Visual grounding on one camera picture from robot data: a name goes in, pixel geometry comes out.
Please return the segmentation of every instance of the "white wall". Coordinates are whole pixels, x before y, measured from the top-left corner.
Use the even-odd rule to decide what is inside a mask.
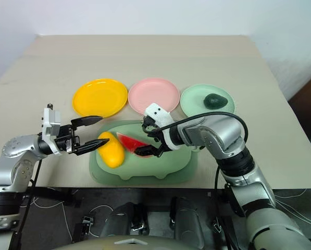
[[[0,76],[36,34],[245,34],[287,99],[311,78],[311,0],[4,0]]]

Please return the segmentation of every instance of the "pink plate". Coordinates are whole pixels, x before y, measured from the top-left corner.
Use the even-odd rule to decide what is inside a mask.
[[[171,112],[180,101],[180,91],[168,80],[146,78],[131,87],[128,100],[130,106],[142,115],[152,103]]]

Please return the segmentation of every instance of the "beige table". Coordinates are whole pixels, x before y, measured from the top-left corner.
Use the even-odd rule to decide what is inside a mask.
[[[266,63],[244,36],[39,37],[0,80],[0,153],[13,136],[39,132],[47,103],[61,111],[62,124],[78,117],[71,99],[84,83],[113,78],[129,88],[146,77],[168,79],[181,92],[198,83],[226,89],[248,125],[247,146],[271,186],[311,188],[311,145]],[[185,117],[180,106],[172,114]],[[78,132],[83,141],[91,140],[102,124],[130,119],[141,116],[126,105]],[[48,157],[38,185],[104,187],[93,181],[88,163],[89,154]],[[216,166],[203,150],[191,181],[161,187],[213,188]]]

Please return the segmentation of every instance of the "yellow mango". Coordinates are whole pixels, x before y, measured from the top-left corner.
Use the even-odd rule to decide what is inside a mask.
[[[104,163],[111,167],[117,168],[124,162],[124,148],[113,134],[106,131],[99,135],[98,139],[108,138],[109,141],[97,149]]]

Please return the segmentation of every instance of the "avocado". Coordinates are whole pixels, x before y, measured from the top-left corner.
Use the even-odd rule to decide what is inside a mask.
[[[204,105],[208,109],[219,109],[227,105],[228,100],[217,94],[209,94],[204,99]]]

